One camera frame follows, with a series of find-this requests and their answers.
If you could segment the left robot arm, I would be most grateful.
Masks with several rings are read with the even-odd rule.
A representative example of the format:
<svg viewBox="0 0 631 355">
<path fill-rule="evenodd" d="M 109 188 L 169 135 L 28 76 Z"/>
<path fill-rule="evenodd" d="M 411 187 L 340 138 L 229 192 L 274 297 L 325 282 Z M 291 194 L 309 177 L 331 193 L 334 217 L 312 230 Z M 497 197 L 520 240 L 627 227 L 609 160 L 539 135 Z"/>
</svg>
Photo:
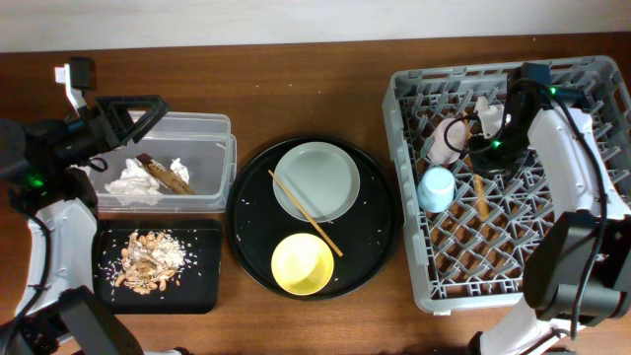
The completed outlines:
<svg viewBox="0 0 631 355">
<path fill-rule="evenodd" d="M 98 198 L 84 170 L 137 143 L 166 115 L 159 96 L 75 103 L 78 119 L 1 122 L 1 178 L 10 205 L 29 220 L 31 270 L 13 320 L 1 327 L 4 354 L 51 354 L 75 339 L 86 354 L 139 354 L 141 345 L 93 292 Z"/>
</svg>

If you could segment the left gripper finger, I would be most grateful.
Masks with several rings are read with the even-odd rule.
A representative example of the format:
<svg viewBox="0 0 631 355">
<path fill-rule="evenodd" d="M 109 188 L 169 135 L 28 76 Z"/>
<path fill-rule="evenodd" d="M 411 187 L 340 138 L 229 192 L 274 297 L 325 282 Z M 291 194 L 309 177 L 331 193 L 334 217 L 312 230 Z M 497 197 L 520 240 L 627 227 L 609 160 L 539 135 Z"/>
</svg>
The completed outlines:
<svg viewBox="0 0 631 355">
<path fill-rule="evenodd" d="M 95 97 L 97 106 L 108 117 L 123 117 L 130 109 L 145 108 L 149 117 L 166 115 L 166 101 L 159 95 Z"/>
<path fill-rule="evenodd" d="M 166 114 L 169 111 L 169 105 L 166 103 Z M 141 117 L 134 121 L 128 112 L 119 117 L 122 132 L 118 135 L 119 145 L 126 145 L 129 141 L 137 143 L 140 141 L 162 118 L 149 117 L 146 111 Z"/>
</svg>

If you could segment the white tissue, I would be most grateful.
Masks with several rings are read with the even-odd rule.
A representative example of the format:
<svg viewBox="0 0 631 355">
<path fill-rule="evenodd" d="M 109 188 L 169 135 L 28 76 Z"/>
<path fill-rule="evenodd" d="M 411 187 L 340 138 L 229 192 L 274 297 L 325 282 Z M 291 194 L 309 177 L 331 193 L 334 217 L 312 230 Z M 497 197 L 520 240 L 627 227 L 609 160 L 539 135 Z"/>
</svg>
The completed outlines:
<svg viewBox="0 0 631 355">
<path fill-rule="evenodd" d="M 115 195 L 122 205 L 132 203 L 156 205 L 164 197 L 160 188 L 165 187 L 170 190 L 144 171 L 135 158 L 126 159 L 125 164 L 126 168 L 122 171 L 119 179 L 105 184 L 105 190 L 109 194 Z M 180 158 L 172 160 L 167 170 L 176 173 L 189 185 L 188 168 L 180 162 Z"/>
</svg>

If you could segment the blue plastic cup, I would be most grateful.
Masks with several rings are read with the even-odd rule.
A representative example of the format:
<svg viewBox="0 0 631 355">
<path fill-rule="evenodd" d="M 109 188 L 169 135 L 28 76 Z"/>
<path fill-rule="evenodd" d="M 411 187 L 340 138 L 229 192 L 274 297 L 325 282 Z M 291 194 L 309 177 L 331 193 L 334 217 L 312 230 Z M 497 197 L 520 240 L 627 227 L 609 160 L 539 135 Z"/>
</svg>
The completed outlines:
<svg viewBox="0 0 631 355">
<path fill-rule="evenodd" d="M 454 201 L 455 188 L 456 180 L 449 170 L 442 167 L 429 169 L 417 187 L 420 207 L 430 213 L 446 211 Z"/>
</svg>

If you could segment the yellow bowl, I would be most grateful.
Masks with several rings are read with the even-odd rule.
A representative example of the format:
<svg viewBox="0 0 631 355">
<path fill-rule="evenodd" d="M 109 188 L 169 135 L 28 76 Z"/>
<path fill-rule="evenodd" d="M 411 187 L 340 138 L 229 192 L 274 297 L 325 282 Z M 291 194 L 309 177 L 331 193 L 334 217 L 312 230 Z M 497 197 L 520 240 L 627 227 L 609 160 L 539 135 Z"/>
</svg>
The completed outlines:
<svg viewBox="0 0 631 355">
<path fill-rule="evenodd" d="M 295 296 L 309 296 L 322 290 L 334 271 L 334 256 L 320 237 L 299 233 L 283 239 L 270 261 L 276 283 Z"/>
</svg>

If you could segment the pink plastic cup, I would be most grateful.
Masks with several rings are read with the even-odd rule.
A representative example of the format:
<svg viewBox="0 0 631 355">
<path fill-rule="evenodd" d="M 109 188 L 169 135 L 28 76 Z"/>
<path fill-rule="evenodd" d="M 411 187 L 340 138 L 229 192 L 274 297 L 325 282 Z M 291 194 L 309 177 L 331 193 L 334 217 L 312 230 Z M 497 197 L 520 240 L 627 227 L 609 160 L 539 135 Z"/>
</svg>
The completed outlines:
<svg viewBox="0 0 631 355">
<path fill-rule="evenodd" d="M 453 124 L 448 131 L 448 141 L 455 149 L 452 150 L 445 141 L 446 128 L 453 121 L 455 121 L 454 118 L 443 119 L 431 135 L 434 142 L 427 154 L 427 157 L 433 164 L 443 166 L 450 165 L 458 159 L 460 155 L 459 150 L 463 149 L 467 133 L 462 121 L 458 121 Z"/>
</svg>

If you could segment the food scraps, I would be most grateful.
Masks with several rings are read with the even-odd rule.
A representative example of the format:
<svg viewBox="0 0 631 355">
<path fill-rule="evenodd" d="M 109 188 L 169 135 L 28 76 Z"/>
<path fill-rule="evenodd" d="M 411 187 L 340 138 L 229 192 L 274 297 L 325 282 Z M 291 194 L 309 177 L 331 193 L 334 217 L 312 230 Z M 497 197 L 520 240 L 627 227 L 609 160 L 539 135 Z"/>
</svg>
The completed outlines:
<svg viewBox="0 0 631 355">
<path fill-rule="evenodd" d="M 114 289 L 126 287 L 139 295 L 163 293 L 172 283 L 179 286 L 183 271 L 197 264 L 190 247 L 170 230 L 134 230 L 105 268 L 106 282 Z"/>
</svg>

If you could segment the gold coffee sachet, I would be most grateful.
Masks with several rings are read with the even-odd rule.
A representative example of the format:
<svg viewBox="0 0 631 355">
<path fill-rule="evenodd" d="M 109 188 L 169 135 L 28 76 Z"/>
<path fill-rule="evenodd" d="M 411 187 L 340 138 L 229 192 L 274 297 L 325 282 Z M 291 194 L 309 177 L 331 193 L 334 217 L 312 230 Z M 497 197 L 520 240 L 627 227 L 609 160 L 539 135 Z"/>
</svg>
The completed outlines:
<svg viewBox="0 0 631 355">
<path fill-rule="evenodd" d="M 135 157 L 141 168 L 162 185 L 180 195 L 194 195 L 193 189 L 180 176 L 167 170 L 161 163 L 148 154 L 140 154 Z"/>
</svg>

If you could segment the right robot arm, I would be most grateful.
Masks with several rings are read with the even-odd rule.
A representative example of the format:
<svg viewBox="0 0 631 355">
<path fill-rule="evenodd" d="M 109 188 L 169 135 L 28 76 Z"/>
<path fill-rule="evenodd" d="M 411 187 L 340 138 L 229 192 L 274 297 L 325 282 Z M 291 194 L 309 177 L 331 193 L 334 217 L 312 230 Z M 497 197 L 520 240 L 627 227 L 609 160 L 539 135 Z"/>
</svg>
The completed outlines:
<svg viewBox="0 0 631 355">
<path fill-rule="evenodd" d="M 523 296 L 469 354 L 542 354 L 584 327 L 630 309 L 630 208 L 601 157 L 586 95 L 555 85 L 544 64 L 507 76 L 499 129 L 473 136 L 466 155 L 482 176 L 514 178 L 536 155 L 550 190 L 554 224 L 527 258 Z"/>
</svg>

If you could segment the wooden chopstick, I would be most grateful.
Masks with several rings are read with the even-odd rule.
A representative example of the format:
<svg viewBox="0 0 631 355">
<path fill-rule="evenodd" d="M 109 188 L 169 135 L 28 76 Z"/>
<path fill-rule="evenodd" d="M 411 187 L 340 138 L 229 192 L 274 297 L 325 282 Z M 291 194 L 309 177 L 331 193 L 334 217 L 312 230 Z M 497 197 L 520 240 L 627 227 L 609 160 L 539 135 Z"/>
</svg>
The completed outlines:
<svg viewBox="0 0 631 355">
<path fill-rule="evenodd" d="M 462 118 L 463 118 L 465 131 L 466 131 L 466 140 L 469 140 L 471 137 L 471 131 L 469 128 L 469 120 L 467 119 L 466 112 L 462 114 Z M 488 209 L 487 202 L 485 200 L 483 179 L 480 175 L 474 175 L 473 182 L 474 182 L 475 195 L 477 198 L 477 202 L 476 202 L 477 210 L 480 215 L 480 220 L 485 222 L 488 220 L 488 217 L 489 217 L 489 209 Z"/>
<path fill-rule="evenodd" d="M 344 255 L 342 250 L 334 243 L 334 241 L 329 237 L 329 235 L 321 228 L 321 226 L 315 221 L 315 219 L 307 212 L 307 210 L 302 206 L 302 204 L 297 200 L 297 198 L 283 184 L 280 178 L 277 177 L 271 170 L 268 170 L 268 173 L 272 176 L 273 180 L 284 191 L 284 193 L 292 201 L 292 203 L 296 206 L 296 208 L 304 215 L 304 217 L 309 221 L 309 223 L 318 231 L 318 233 L 322 236 L 322 238 L 326 241 L 326 243 L 332 248 L 332 250 L 338 256 L 342 257 Z"/>
</svg>

